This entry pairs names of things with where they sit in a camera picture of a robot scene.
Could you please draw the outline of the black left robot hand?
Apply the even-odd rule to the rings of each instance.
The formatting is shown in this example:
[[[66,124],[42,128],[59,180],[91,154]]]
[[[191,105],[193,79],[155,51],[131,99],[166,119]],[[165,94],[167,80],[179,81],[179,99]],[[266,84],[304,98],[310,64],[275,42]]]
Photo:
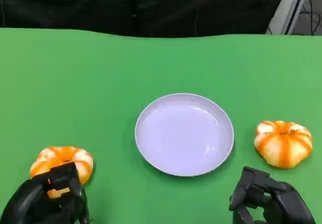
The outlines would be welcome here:
[[[8,201],[1,223],[90,223],[88,202],[75,163],[25,181]]]

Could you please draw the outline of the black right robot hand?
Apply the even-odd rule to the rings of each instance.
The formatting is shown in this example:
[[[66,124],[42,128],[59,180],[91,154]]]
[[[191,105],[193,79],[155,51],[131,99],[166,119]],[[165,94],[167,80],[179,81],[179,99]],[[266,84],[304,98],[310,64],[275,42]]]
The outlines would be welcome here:
[[[269,173],[244,167],[230,197],[233,223],[314,224],[299,192]]]

